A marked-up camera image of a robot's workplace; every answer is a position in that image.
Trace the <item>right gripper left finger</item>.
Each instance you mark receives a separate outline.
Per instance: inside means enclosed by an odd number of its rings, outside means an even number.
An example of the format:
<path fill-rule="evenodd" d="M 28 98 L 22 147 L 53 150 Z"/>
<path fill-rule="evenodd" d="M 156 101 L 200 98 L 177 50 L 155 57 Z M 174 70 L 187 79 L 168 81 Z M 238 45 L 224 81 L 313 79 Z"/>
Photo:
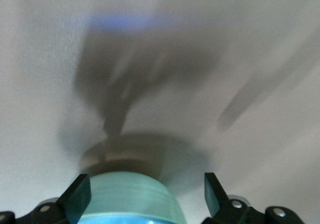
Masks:
<path fill-rule="evenodd" d="M 16 224 L 77 224 L 91 201 L 88 174 L 80 174 L 54 202 L 44 203 L 29 214 L 15 220 Z"/>

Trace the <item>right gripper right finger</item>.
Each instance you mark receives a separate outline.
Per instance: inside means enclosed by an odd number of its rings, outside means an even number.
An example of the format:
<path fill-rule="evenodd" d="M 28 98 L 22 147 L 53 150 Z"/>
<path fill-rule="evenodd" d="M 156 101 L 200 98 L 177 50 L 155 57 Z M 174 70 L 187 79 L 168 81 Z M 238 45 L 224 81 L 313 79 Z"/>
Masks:
<path fill-rule="evenodd" d="M 204 197 L 210 217 L 205 224 L 264 224 L 265 215 L 239 199 L 231 199 L 214 173 L 204 174 Z"/>

